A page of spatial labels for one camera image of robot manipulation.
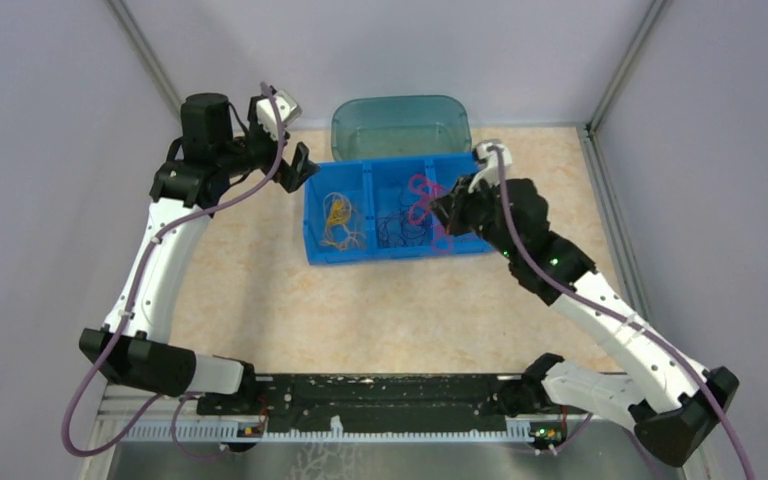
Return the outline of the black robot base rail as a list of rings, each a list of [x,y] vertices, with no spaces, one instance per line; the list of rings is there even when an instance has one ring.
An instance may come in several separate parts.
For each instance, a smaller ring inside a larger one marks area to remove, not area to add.
[[[523,443],[551,453],[573,408],[536,401],[518,374],[263,374],[207,393],[201,416],[251,416],[238,436],[274,442]]]

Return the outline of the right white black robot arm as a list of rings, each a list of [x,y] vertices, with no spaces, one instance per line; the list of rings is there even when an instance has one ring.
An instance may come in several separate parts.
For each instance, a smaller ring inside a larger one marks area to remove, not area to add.
[[[590,257],[551,229],[547,201],[532,181],[492,186],[466,175],[429,209],[448,234],[474,234],[491,245],[524,289],[571,320],[618,365],[616,373],[604,374],[546,353],[513,392],[500,396],[506,414],[575,407],[623,427],[673,467],[722,427],[738,458],[747,460],[727,417],[737,377],[681,353],[631,308]]]

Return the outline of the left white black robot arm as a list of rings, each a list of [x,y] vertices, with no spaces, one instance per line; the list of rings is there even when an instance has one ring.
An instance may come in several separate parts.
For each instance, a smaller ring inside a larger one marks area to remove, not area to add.
[[[241,136],[236,110],[219,93],[193,94],[180,107],[181,135],[170,145],[149,192],[148,220],[119,299],[102,327],[85,329],[80,351],[110,383],[154,394],[219,394],[237,414],[260,399],[254,368],[241,360],[197,354],[170,344],[173,313],[195,247],[235,177],[261,171],[288,193],[319,167],[298,143],[292,160],[283,149],[288,126],[302,109],[272,86],[251,98]]]

